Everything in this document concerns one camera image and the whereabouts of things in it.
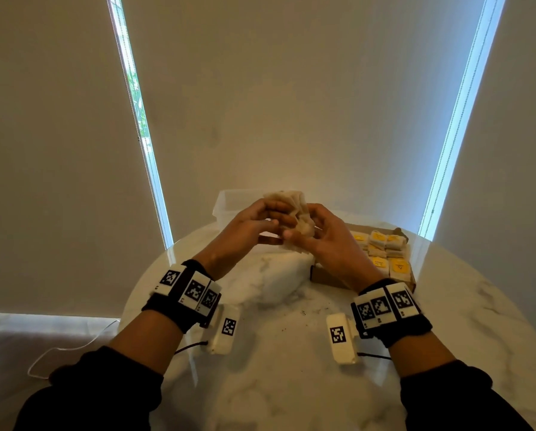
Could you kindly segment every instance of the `round table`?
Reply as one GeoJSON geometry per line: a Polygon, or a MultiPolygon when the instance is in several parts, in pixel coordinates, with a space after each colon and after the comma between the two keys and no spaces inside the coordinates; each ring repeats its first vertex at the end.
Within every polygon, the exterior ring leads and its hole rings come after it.
{"type": "MultiPolygon", "coordinates": [[[[393,228],[346,212],[345,222],[393,228]]],[[[441,246],[410,238],[415,297],[434,333],[469,365],[486,371],[501,394],[536,429],[536,332],[499,289],[441,246]]],[[[179,240],[146,270],[132,291],[120,329],[138,315],[173,262],[200,251],[218,234],[210,224],[179,240]]],[[[230,354],[194,347],[174,357],[164,375],[153,429],[405,430],[400,380],[388,360],[362,357],[338,365],[329,345],[328,314],[351,316],[354,294],[309,281],[312,257],[251,252],[218,281],[222,302],[241,306],[230,354]]],[[[199,340],[195,326],[182,344],[199,340]]],[[[358,350],[387,355],[376,339],[358,350]]]]}

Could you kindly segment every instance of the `black cable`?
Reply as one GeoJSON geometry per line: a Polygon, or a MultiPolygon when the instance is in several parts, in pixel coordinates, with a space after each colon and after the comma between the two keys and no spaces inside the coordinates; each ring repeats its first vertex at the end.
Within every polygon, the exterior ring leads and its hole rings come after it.
{"type": "Polygon", "coordinates": [[[377,359],[391,360],[391,357],[386,357],[385,355],[367,354],[365,352],[358,352],[358,355],[360,357],[376,357],[377,359]]]}
{"type": "Polygon", "coordinates": [[[198,343],[192,343],[192,345],[188,345],[187,347],[181,347],[174,353],[174,355],[178,354],[179,352],[182,352],[185,349],[188,349],[189,347],[197,347],[198,345],[207,345],[208,342],[198,342],[198,343]]]}

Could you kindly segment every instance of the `white cable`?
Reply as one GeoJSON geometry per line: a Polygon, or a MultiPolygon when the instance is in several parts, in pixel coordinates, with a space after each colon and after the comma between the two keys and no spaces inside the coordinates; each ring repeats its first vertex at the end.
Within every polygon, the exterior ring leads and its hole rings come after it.
{"type": "Polygon", "coordinates": [[[50,351],[53,351],[53,350],[59,350],[59,351],[76,351],[78,349],[82,349],[83,347],[87,347],[88,345],[90,345],[92,342],[94,342],[95,340],[97,340],[100,335],[102,333],[104,333],[111,325],[115,324],[116,322],[120,322],[120,319],[115,319],[113,320],[111,323],[109,323],[108,325],[106,325],[95,337],[94,339],[92,339],[90,342],[88,342],[86,345],[83,345],[81,347],[52,347],[50,349],[47,349],[44,353],[42,353],[39,358],[37,358],[32,364],[31,366],[28,368],[27,370],[27,375],[29,377],[33,377],[33,378],[38,378],[38,379],[41,379],[41,380],[47,380],[48,377],[41,377],[40,375],[35,375],[35,374],[32,374],[31,373],[31,370],[32,368],[34,368],[34,366],[42,359],[42,357],[44,357],[45,355],[47,355],[50,351]]]}

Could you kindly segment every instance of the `window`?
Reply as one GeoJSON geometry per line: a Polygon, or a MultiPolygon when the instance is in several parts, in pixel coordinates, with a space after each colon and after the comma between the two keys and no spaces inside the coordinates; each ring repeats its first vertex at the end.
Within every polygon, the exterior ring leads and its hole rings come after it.
{"type": "Polygon", "coordinates": [[[485,0],[418,234],[433,240],[505,0],[485,0]]]}
{"type": "Polygon", "coordinates": [[[122,0],[107,1],[110,8],[110,14],[112,16],[112,24],[114,27],[114,33],[116,35],[116,41],[120,50],[122,68],[128,81],[128,94],[130,96],[130,103],[136,117],[136,128],[138,130],[138,137],[142,146],[142,153],[144,154],[144,164],[146,165],[146,172],[148,173],[148,178],[150,181],[152,198],[157,210],[158,221],[160,223],[160,232],[162,233],[162,239],[164,240],[164,247],[168,249],[173,245],[174,240],[172,239],[172,231],[168,221],[168,214],[166,212],[166,204],[164,202],[162,186],[160,185],[157,161],[154,157],[154,151],[152,149],[152,141],[150,139],[148,122],[146,120],[146,112],[144,111],[144,105],[142,104],[140,83],[138,81],[138,74],[136,73],[134,58],[132,57],[132,48],[130,47],[128,29],[126,27],[126,20],[124,19],[122,0]]]}

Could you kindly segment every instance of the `left hand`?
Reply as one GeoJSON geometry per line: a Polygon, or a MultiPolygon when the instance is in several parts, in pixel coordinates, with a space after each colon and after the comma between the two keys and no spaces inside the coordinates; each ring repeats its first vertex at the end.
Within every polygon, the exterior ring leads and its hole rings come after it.
{"type": "Polygon", "coordinates": [[[259,199],[239,212],[226,228],[193,259],[199,261],[214,280],[221,279],[257,244],[282,245],[278,237],[261,236],[268,231],[281,235],[282,225],[295,227],[287,213],[292,206],[273,199],[259,199]]]}

